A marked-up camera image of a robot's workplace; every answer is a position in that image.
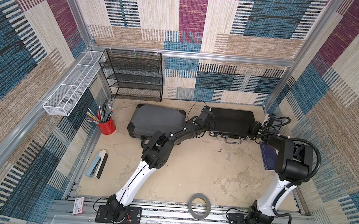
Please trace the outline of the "black aluminium poker case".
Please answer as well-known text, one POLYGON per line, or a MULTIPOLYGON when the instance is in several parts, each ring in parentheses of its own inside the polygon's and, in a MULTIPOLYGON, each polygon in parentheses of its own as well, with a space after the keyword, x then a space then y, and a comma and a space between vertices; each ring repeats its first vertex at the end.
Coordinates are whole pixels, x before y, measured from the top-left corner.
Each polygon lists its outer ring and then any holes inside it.
POLYGON ((248 110, 211 108, 214 114, 214 130, 209 135, 224 138, 228 144, 241 144, 243 140, 255 139, 253 126, 256 122, 254 113, 248 110))

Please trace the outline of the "grey plastic poker case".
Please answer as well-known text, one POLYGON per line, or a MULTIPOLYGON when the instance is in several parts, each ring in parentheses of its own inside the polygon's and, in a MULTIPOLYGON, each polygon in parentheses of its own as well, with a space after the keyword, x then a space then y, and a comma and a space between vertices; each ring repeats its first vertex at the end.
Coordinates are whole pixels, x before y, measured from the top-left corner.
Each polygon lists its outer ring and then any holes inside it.
POLYGON ((127 126, 131 137, 146 140, 156 131, 173 133, 185 123, 186 112, 181 109, 138 104, 127 126))

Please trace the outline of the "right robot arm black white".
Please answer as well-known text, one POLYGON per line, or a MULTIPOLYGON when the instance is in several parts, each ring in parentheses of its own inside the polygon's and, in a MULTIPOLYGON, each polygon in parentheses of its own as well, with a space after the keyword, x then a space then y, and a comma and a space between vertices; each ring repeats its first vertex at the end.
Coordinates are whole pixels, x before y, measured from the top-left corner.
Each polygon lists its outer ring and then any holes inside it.
POLYGON ((282 136, 279 128, 284 125, 280 118, 271 118, 250 127, 254 139, 261 139, 265 145, 277 150, 278 155, 271 186, 249 206, 245 224, 272 224, 275 216, 290 218, 290 214, 279 214, 278 208, 291 191, 309 181, 321 166, 318 148, 307 140, 282 136))

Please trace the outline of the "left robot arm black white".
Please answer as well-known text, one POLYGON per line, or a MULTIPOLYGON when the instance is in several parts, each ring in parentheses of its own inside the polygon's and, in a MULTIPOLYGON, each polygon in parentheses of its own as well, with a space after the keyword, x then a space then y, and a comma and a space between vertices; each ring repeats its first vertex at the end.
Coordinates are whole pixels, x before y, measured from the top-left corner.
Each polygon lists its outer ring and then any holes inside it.
POLYGON ((107 199, 108 213, 114 222, 121 222, 135 195, 145 181, 168 161, 174 146, 198 135, 214 130, 214 113, 205 106, 199 116, 186 121, 181 128, 171 133, 156 131, 142 151, 141 161, 127 183, 107 199))

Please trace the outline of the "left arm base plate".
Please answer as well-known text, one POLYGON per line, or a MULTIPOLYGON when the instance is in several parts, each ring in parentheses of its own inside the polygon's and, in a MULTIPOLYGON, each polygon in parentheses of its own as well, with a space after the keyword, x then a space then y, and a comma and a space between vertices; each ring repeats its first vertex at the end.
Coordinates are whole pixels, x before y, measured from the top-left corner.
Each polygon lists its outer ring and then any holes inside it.
POLYGON ((101 205, 97 211, 95 222, 117 224, 140 224, 142 207, 111 207, 110 205, 101 205))

